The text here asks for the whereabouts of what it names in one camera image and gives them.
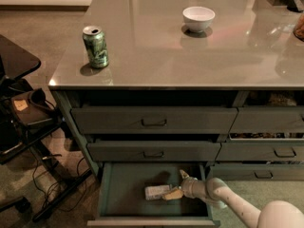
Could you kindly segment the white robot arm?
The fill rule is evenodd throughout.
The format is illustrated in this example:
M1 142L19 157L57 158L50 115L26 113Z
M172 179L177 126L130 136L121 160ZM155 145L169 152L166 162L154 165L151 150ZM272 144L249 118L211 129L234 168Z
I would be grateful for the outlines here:
M187 197L217 208L229 207L247 228L304 228L304 214L287 201L274 200L259 210L219 178L198 180L183 170L180 174L180 186L164 194L164 200Z

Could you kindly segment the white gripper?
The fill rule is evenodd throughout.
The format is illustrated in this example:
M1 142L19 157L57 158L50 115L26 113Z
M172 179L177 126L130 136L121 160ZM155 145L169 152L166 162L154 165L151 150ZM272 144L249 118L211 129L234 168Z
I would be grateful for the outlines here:
M192 178L184 170L180 169L180 175L183 179L180 188L174 187L168 193L164 194L164 200L178 200L185 195L190 199L207 200L209 198L206 184L203 180Z

